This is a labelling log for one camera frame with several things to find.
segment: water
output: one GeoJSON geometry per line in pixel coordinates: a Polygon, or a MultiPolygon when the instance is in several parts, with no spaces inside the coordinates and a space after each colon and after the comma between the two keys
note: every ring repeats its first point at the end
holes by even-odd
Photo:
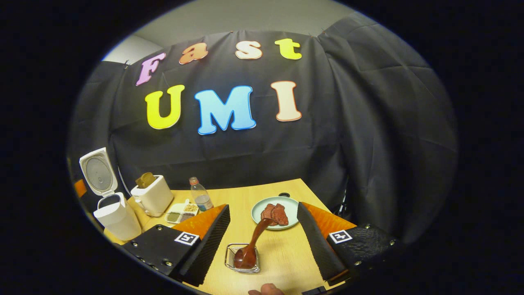
{"type": "Polygon", "coordinates": [[[200,195],[196,197],[195,203],[202,212],[214,207],[208,195],[200,195]]]}

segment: brown spoon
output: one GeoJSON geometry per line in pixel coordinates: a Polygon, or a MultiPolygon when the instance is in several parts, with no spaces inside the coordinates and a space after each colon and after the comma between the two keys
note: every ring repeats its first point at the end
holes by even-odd
{"type": "Polygon", "coordinates": [[[262,232],[272,223],[274,222],[271,218],[264,218],[262,219],[257,227],[255,227],[255,231],[253,232],[253,237],[251,238],[251,242],[246,247],[239,249],[235,254],[234,265],[235,268],[241,268],[241,269],[252,269],[256,262],[256,254],[255,254],[255,243],[258,240],[258,237],[262,232]]]}

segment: hand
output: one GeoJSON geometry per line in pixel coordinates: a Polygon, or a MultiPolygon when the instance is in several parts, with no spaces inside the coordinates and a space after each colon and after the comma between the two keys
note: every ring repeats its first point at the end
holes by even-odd
{"type": "Polygon", "coordinates": [[[284,292],[282,290],[275,287],[274,284],[263,284],[260,288],[260,292],[257,290],[249,290],[247,291],[249,295],[284,295],[284,292]]]}

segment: letter m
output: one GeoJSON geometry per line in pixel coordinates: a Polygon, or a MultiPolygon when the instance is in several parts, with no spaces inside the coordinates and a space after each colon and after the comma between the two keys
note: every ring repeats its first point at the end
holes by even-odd
{"type": "Polygon", "coordinates": [[[225,104],[213,90],[204,90],[195,94],[195,99],[200,101],[201,126],[198,133],[206,135],[216,132],[211,116],[223,131],[227,129],[231,115],[234,116],[231,123],[231,128],[234,130],[254,128],[257,123],[251,118],[249,107],[249,94],[252,91],[249,86],[234,87],[225,104]]]}

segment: wooden table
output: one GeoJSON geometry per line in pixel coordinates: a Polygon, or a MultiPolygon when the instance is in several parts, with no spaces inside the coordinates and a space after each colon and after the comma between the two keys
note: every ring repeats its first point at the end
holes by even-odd
{"type": "MultiPolygon", "coordinates": [[[[190,190],[172,192],[174,194],[172,204],[183,203],[187,198],[193,203],[190,190]]],[[[343,284],[342,282],[329,287],[322,280],[300,223],[285,230],[266,230],[262,233],[257,241],[257,249],[260,254],[259,273],[239,273],[224,265],[227,244],[248,243],[251,240],[256,226],[251,218],[252,207],[262,199],[278,196],[283,192],[289,193],[292,199],[299,202],[303,201],[329,211],[301,179],[256,186],[208,190],[213,205],[229,204],[231,222],[216,251],[204,284],[196,289],[210,294],[246,295],[248,290],[260,290],[260,286],[263,284],[273,283],[284,294],[293,295],[302,294],[302,292],[320,286],[329,290],[343,284]]],[[[135,202],[129,202],[129,204],[137,213],[143,231],[156,224],[173,226],[173,224],[164,220],[164,215],[149,217],[135,202]]],[[[104,234],[112,242],[121,245],[126,243],[115,238],[107,230],[104,230],[104,234]]]]}

